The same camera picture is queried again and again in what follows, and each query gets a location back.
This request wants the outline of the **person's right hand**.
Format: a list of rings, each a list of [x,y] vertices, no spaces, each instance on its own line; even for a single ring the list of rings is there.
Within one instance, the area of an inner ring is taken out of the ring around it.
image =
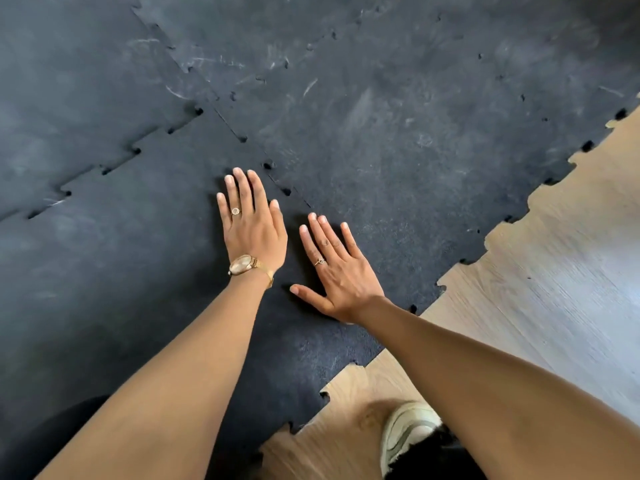
[[[299,232],[308,256],[308,224],[301,225]],[[314,262],[309,256],[308,259],[323,286],[322,296],[332,302],[332,314],[326,316],[345,324],[363,325],[365,317],[375,306],[386,306],[390,301],[365,256],[360,259],[351,257],[343,236],[339,240],[340,262]]]

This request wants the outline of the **person's left hand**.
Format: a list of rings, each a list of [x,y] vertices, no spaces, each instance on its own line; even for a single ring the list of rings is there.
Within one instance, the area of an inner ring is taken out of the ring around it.
[[[258,174],[245,171],[253,193],[254,212],[239,212],[232,208],[233,171],[224,177],[227,201],[232,213],[232,226],[223,231],[229,261],[241,255],[260,259],[275,273],[284,265],[287,241],[279,241],[273,226],[265,188]]]

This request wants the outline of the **person's left forearm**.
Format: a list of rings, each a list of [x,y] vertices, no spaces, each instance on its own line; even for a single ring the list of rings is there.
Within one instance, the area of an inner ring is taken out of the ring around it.
[[[258,269],[232,277],[35,480],[204,480],[268,284]]]

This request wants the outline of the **person's right forearm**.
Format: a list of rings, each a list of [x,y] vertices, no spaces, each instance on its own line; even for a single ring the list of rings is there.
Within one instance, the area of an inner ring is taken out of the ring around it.
[[[346,322],[391,352],[489,480],[640,480],[640,427],[564,379],[383,297]]]

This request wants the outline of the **gold wristwatch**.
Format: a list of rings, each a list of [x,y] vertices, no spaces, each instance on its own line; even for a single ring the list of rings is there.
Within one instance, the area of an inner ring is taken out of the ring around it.
[[[227,273],[229,276],[239,276],[253,269],[258,269],[267,275],[269,279],[267,289],[273,286],[275,272],[260,259],[251,255],[241,255],[231,261]]]

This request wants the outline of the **black interlocking floor mat tile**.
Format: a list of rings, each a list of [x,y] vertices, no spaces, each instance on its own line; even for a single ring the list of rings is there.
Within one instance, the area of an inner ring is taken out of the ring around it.
[[[302,60],[237,86],[225,115],[302,213],[348,221],[390,296],[427,306],[485,234],[571,171],[566,136],[459,50],[439,48],[432,0],[327,37]]]
[[[217,95],[255,75],[297,63],[325,37],[377,18],[400,0],[135,0],[183,72]]]
[[[0,219],[36,215],[203,113],[136,3],[0,0]]]
[[[640,109],[640,0],[432,0],[439,48],[526,107],[526,128],[596,146]]]
[[[40,215],[0,224],[0,456],[42,422],[117,387],[174,339],[228,284],[216,192],[234,167],[258,172],[289,233],[286,261],[260,306],[222,423],[218,450],[256,451],[330,402],[324,387],[380,345],[321,317],[289,291],[320,290],[300,243],[309,212],[260,166],[260,146],[211,106],[154,132],[114,170],[70,182]]]

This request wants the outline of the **white sneaker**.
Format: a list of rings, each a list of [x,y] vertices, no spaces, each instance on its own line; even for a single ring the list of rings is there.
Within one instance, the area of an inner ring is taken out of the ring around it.
[[[392,471],[393,463],[437,428],[443,425],[440,416],[425,402],[408,402],[396,408],[387,419],[380,440],[382,477]]]

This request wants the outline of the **black trousers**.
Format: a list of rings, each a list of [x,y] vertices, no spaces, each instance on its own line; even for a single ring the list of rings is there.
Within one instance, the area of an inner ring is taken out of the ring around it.
[[[48,463],[107,401],[93,397],[42,422],[0,456],[0,480],[34,480]],[[263,454],[255,451],[213,452],[205,480],[258,480]],[[390,464],[384,480],[487,480],[486,476],[446,427],[409,446]]]

